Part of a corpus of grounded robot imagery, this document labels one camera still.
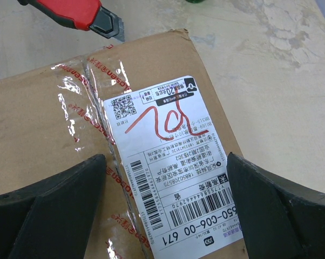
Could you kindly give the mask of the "white shipping label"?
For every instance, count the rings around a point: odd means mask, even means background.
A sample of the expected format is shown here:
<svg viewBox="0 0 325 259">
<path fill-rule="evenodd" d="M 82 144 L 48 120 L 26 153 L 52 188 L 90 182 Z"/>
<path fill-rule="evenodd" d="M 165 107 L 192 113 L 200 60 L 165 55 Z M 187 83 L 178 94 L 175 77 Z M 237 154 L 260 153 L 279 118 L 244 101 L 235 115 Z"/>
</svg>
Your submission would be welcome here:
<svg viewBox="0 0 325 259">
<path fill-rule="evenodd" d="M 155 258 L 201 258 L 242 239 L 225 150 L 193 77 L 103 107 Z"/>
</svg>

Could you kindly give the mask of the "red black utility knife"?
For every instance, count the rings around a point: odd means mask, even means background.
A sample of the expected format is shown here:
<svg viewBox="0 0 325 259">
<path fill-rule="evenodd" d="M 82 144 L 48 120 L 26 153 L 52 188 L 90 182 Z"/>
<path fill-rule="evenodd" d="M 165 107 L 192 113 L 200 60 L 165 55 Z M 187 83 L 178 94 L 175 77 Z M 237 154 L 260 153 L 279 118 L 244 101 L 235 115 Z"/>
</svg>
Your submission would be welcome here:
<svg viewBox="0 0 325 259">
<path fill-rule="evenodd" d="M 125 41 L 123 20 L 104 8 L 99 0 L 24 0 L 19 3 L 35 7 L 61 26 L 91 30 L 107 39 Z"/>
</svg>

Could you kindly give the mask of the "brown cardboard express box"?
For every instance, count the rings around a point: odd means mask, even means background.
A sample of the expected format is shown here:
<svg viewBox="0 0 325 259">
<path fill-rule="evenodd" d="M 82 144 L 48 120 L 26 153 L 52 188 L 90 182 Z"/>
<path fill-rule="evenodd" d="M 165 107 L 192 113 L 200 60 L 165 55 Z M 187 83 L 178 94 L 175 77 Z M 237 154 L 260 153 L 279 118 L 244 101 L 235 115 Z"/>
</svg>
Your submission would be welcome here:
<svg viewBox="0 0 325 259">
<path fill-rule="evenodd" d="M 184 76 L 225 150 L 240 148 L 188 32 L 173 30 L 0 81 L 0 195 L 102 154 L 103 191 L 83 258 L 155 258 L 103 102 Z M 247 258 L 242 239 L 201 258 Z"/>
</svg>

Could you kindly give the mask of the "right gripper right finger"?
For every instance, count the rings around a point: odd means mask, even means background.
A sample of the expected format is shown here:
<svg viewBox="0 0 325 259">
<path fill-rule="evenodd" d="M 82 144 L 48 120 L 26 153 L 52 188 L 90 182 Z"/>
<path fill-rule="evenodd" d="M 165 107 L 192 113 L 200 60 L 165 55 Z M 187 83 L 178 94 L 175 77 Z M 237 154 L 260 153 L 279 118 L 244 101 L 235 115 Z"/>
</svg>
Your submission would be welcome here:
<svg viewBox="0 0 325 259">
<path fill-rule="evenodd" d="M 227 173 L 249 258 L 325 258 L 325 193 L 233 153 Z"/>
</svg>

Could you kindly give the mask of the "far green glass bottle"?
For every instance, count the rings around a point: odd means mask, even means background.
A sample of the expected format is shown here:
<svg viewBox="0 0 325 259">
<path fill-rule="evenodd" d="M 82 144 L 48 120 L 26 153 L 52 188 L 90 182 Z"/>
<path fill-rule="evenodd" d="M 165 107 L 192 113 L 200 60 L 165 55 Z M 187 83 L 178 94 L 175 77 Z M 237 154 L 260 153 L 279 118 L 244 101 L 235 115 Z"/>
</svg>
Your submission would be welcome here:
<svg viewBox="0 0 325 259">
<path fill-rule="evenodd" d="M 198 4 L 204 2 L 205 0 L 186 0 L 186 1 L 193 4 Z"/>
</svg>

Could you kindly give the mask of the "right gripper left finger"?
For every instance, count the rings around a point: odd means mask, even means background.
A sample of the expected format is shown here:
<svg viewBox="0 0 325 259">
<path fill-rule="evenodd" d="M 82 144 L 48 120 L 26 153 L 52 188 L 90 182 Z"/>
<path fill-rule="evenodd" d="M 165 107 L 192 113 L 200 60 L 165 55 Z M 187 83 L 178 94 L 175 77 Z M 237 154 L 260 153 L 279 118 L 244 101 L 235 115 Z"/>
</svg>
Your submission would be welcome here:
<svg viewBox="0 0 325 259">
<path fill-rule="evenodd" d="M 0 195 L 0 258 L 83 258 L 105 182 L 96 154 Z"/>
</svg>

